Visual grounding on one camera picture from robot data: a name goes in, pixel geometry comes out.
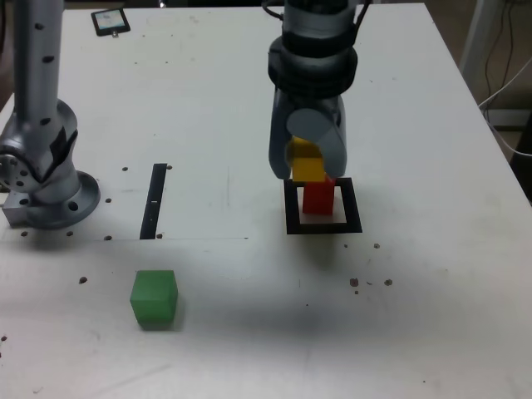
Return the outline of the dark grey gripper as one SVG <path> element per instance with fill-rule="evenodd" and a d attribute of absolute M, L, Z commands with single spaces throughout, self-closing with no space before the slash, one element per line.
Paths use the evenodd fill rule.
<path fill-rule="evenodd" d="M 280 180 L 291 173 L 287 145 L 294 138 L 293 159 L 321 159 L 330 178 L 343 177 L 347 166 L 345 108 L 340 96 L 305 100 L 294 106 L 276 89 L 270 126 L 268 160 Z"/>

